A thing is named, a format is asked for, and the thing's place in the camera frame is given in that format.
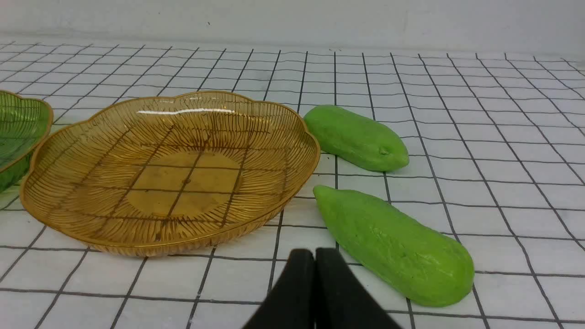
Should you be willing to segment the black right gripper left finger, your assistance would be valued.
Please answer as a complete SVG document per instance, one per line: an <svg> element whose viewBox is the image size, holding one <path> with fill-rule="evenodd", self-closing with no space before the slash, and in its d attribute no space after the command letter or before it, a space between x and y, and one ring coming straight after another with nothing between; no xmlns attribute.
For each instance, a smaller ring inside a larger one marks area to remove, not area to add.
<svg viewBox="0 0 585 329"><path fill-rule="evenodd" d="M293 249L274 287L245 329L313 329L315 261L311 251Z"/></svg>

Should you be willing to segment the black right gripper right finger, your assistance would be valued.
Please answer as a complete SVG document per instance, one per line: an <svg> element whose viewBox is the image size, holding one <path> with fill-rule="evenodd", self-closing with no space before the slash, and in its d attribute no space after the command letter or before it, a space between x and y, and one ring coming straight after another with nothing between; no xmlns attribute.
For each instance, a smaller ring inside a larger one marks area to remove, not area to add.
<svg viewBox="0 0 585 329"><path fill-rule="evenodd" d="M315 265L317 329L399 329L353 275L334 248L317 248Z"/></svg>

